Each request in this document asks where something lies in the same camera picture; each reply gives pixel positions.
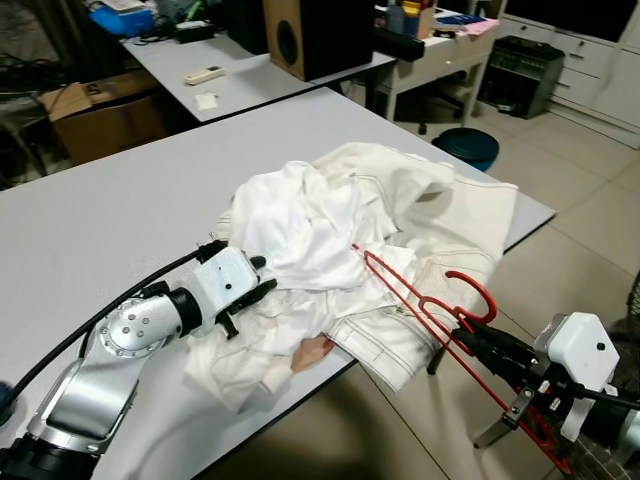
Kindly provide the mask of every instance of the cardboard box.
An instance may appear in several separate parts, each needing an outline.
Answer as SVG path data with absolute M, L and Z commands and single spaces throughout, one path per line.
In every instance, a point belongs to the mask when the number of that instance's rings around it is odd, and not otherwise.
M 154 94 L 156 80 L 140 70 L 73 83 L 40 101 L 74 164 L 90 162 L 167 136 Z

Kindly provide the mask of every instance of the white cabinet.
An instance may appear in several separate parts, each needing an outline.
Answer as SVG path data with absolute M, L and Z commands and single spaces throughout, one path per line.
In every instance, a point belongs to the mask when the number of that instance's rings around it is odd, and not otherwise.
M 597 86 L 597 78 L 564 68 L 556 82 L 553 94 L 587 107 Z
M 522 37 L 534 42 L 551 43 L 553 32 L 546 28 L 534 27 L 533 25 L 527 25 L 526 23 L 516 22 L 508 18 L 500 20 L 500 31 L 498 36 L 500 38 L 509 35 L 516 37 Z
M 601 77 L 604 74 L 609 55 L 613 52 L 613 48 L 606 45 L 563 33 L 556 33 L 551 45 L 565 53 L 565 68 L 593 77 Z
M 640 55 L 620 52 L 593 109 L 640 127 Z

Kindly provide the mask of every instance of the wooden speaker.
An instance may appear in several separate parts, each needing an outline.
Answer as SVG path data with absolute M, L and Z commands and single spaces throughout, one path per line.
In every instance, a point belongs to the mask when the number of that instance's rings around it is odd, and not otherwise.
M 374 0 L 264 0 L 271 61 L 309 81 L 373 55 Z

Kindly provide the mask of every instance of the crumpled clothing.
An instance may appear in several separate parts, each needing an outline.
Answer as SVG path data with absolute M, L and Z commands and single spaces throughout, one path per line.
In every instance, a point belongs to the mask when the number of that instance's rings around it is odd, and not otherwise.
M 325 333 L 400 389 L 439 344 L 368 269 L 362 251 L 422 293 L 469 309 L 477 292 L 444 273 L 488 281 L 516 193 L 514 185 L 475 182 L 449 164 L 375 144 L 347 144 L 313 166 L 289 162 L 253 177 L 215 233 L 249 255 L 264 255 L 261 275 L 277 278 L 278 287 L 234 317 L 240 335 L 233 340 L 218 329 L 190 338 L 187 374 L 237 411 L 259 384 L 277 392 L 300 343 Z M 455 327 L 438 307 L 430 311 Z

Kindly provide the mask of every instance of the white desk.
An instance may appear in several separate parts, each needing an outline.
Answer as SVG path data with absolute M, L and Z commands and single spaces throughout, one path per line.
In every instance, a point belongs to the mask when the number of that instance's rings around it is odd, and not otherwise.
M 201 122 L 251 110 L 395 62 L 375 52 L 371 63 L 303 82 L 271 63 L 269 54 L 253 55 L 226 35 L 186 44 L 166 40 L 136 45 L 128 40 L 124 47 Z M 212 66 L 223 67 L 226 75 L 193 87 L 184 83 L 186 74 Z M 198 109 L 195 95 L 206 92 L 218 96 L 217 108 Z
M 436 15 L 443 17 L 457 15 L 456 12 L 444 11 Z M 465 100 L 462 126 L 471 118 L 473 107 L 484 76 L 484 70 L 496 39 L 498 27 L 480 36 L 467 34 L 455 38 L 429 37 L 424 40 L 424 56 L 415 62 L 398 60 L 393 71 L 381 80 L 378 87 L 389 95 L 387 102 L 387 119 L 393 121 L 396 110 L 396 99 L 399 94 L 413 88 L 426 85 L 447 75 L 461 70 L 473 69 L 471 91 Z
M 491 180 L 323 88 L 1 192 L 0 379 L 17 382 L 125 288 L 206 241 L 250 176 L 289 160 L 313 161 L 351 141 L 446 160 L 468 177 Z M 519 194 L 506 247 L 553 213 Z M 26 411 L 33 414 L 76 353 L 62 355 L 26 391 L 18 415 L 0 431 L 0 445 L 22 434 Z M 352 361 L 336 349 L 296 375 L 272 405 L 254 398 L 234 416 L 184 383 L 183 344 L 175 342 L 147 365 L 133 409 L 94 478 L 191 478 Z

